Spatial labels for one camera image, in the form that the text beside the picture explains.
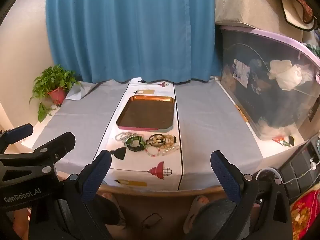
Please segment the green black smartwatch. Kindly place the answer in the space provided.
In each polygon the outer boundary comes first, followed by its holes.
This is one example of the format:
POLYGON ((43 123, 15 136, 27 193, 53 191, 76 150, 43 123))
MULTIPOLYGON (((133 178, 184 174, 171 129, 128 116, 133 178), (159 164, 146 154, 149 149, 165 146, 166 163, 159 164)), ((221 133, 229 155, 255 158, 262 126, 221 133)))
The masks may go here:
POLYGON ((141 135, 131 135, 125 141, 124 145, 133 152, 146 150, 146 143, 141 135))

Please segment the pearl safety pin brooch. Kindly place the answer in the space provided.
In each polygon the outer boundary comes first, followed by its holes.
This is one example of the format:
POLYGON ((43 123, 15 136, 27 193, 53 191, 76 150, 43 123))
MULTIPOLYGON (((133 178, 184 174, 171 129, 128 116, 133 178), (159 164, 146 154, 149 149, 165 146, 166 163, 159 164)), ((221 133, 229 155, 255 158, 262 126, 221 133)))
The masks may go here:
POLYGON ((175 152, 176 150, 179 150, 180 149, 180 145, 174 145, 172 147, 169 147, 169 148, 166 148, 162 151, 161 155, 162 156, 165 156, 165 155, 168 155, 172 152, 175 152))

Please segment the potted green plant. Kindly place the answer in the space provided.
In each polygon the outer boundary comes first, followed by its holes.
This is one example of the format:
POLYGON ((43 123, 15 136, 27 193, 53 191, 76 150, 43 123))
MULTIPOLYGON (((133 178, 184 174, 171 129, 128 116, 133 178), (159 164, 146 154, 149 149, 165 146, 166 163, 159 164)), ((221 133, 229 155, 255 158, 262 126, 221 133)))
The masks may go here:
POLYGON ((37 113, 38 122, 43 122, 53 110, 60 107, 72 86, 78 83, 75 71, 65 70, 60 64, 43 70, 34 80, 32 96, 29 99, 29 103, 33 99, 40 102, 37 113))

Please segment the grey white table cloth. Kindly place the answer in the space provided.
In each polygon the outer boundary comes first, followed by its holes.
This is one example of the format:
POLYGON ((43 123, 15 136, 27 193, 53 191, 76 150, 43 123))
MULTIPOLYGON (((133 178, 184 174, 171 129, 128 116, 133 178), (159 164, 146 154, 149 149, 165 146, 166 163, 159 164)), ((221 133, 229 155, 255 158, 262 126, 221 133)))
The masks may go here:
POLYGON ((102 150, 124 146, 124 139, 141 135, 170 135, 170 147, 180 149, 162 156, 163 150, 126 150, 125 157, 113 157, 104 182, 136 191, 178 191, 205 189, 219 184, 210 156, 220 150, 243 173, 253 173, 262 154, 252 132, 220 83, 190 81, 141 84, 138 79, 121 84, 107 81, 80 100, 65 100, 62 106, 38 123, 33 135, 22 144, 35 149, 65 132, 76 139, 74 150, 56 164, 67 174, 80 172, 102 150), (116 121, 130 97, 146 90, 148 96, 175 99, 173 126, 169 130, 134 131, 119 129, 116 121))

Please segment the red floral cloth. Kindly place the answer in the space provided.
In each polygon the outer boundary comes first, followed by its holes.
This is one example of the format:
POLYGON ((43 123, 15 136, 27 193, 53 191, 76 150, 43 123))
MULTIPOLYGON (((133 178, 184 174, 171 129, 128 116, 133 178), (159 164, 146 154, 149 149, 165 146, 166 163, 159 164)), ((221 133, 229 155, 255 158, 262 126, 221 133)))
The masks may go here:
POLYGON ((299 197, 291 206, 293 239, 303 239, 319 216, 319 183, 299 197))

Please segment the orange metal tray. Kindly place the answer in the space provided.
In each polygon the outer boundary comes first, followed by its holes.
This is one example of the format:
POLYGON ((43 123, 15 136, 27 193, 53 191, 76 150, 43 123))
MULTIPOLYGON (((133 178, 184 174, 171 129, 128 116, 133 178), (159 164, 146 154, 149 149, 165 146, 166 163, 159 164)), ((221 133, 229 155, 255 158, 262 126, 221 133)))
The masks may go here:
POLYGON ((116 124, 134 131, 169 130, 173 126, 175 99, 170 96, 135 95, 129 98, 116 124))

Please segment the clear storage bin purple lid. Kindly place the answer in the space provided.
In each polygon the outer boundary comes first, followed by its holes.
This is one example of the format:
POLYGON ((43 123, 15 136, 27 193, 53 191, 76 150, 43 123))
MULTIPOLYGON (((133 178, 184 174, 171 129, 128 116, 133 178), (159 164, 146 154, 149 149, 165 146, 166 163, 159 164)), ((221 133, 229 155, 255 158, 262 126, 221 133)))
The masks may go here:
POLYGON ((298 131, 319 97, 319 58, 269 31, 222 27, 221 84, 261 140, 298 131))

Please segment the blue curtain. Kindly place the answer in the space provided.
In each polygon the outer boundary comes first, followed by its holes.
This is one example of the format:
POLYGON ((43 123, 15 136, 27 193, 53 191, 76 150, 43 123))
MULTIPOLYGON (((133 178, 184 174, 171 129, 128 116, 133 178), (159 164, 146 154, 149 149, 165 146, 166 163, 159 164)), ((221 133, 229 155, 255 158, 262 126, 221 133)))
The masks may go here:
POLYGON ((208 81, 222 72, 215 0, 46 0, 56 64, 83 81, 208 81))

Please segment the beige fabric storage box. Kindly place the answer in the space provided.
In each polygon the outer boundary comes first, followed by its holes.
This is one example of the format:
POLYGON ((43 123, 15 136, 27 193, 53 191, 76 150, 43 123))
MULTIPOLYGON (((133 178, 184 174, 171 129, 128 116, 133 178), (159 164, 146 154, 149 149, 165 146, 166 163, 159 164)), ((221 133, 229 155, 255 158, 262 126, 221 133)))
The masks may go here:
POLYGON ((280 0, 215 0, 215 23, 303 39, 303 32, 285 21, 280 0))

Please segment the patterned hanging bag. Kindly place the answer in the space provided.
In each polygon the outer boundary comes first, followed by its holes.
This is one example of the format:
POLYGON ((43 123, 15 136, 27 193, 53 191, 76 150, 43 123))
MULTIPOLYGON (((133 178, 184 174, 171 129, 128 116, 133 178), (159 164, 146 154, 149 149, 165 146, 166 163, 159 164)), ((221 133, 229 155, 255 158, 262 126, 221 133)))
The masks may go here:
POLYGON ((318 29, 318 22, 306 0, 281 0, 285 21, 302 31, 318 29))

